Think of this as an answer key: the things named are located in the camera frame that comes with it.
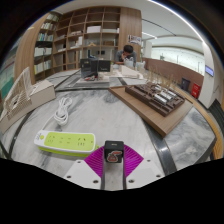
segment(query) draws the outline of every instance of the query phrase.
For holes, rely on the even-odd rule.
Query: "bookshelf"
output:
[[[87,58],[89,55],[114,61],[115,54],[121,47],[119,46],[118,28],[122,22],[120,20],[122,8],[115,6],[88,7],[63,14],[54,32],[54,73],[80,69],[80,59]],[[90,33],[89,27],[91,26],[100,26],[100,29]]]
[[[34,50],[35,82],[54,74],[52,68],[53,35],[58,26],[60,14],[50,12],[40,27]]]
[[[54,21],[49,15],[56,15],[59,20]],[[89,33],[91,26],[101,28]],[[125,44],[130,44],[128,35],[141,37],[141,32],[141,11],[137,9],[97,6],[64,14],[51,11],[32,24],[21,38],[13,81],[26,67],[30,67],[31,83],[35,84],[57,72],[80,69],[80,59],[89,55],[114,61],[116,52],[122,50]],[[130,45],[137,53],[137,61],[140,61],[141,46]],[[37,48],[52,48],[52,51],[35,55]],[[35,74],[34,66],[38,67],[41,63],[43,70],[39,69]]]

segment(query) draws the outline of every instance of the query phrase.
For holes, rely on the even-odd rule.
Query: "power outlet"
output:
[[[53,148],[91,151],[94,147],[94,136],[92,134],[49,132],[44,145]]]
[[[34,144],[41,150],[59,154],[88,156],[98,146],[92,133],[52,132],[40,130]]]

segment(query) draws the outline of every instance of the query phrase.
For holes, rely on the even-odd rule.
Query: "table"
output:
[[[64,156],[38,149],[34,137],[46,120],[58,109],[62,97],[71,97],[69,121],[60,127],[52,119],[45,127],[51,131],[94,133],[96,142],[103,146],[106,140],[123,141],[144,158],[152,160],[166,176],[190,165],[204,162],[216,141],[211,127],[196,108],[165,137],[158,135],[133,110],[111,94],[106,88],[75,88],[80,71],[55,74],[48,78],[55,85],[56,99],[36,108],[21,128],[13,148],[12,140],[21,118],[0,139],[14,161],[37,166],[63,177],[74,161],[83,157]],[[110,76],[110,86],[143,84],[145,80]],[[122,164],[105,167],[105,190],[121,190]]]

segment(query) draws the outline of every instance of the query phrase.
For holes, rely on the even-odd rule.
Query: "cable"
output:
[[[42,130],[45,128],[45,126],[47,125],[47,123],[50,121],[51,118],[54,117],[54,119],[56,120],[56,122],[60,125],[63,126],[65,124],[67,124],[68,122],[68,111],[67,108],[72,104],[72,99],[67,97],[63,97],[61,100],[59,100],[59,108],[58,110],[55,112],[55,114],[53,116],[51,116],[47,122],[44,124]]]

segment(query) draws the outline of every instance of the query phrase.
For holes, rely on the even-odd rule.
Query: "cardboard box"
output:
[[[11,119],[7,117],[7,111],[4,109],[0,118],[0,130],[2,134],[4,134],[16,121],[18,121],[21,117],[29,113],[30,111],[36,109],[49,102],[50,100],[55,99],[55,91],[54,85],[50,83],[48,80],[44,80],[37,84],[38,87],[30,95],[31,104],[24,107],[23,110],[19,111],[15,114]]]

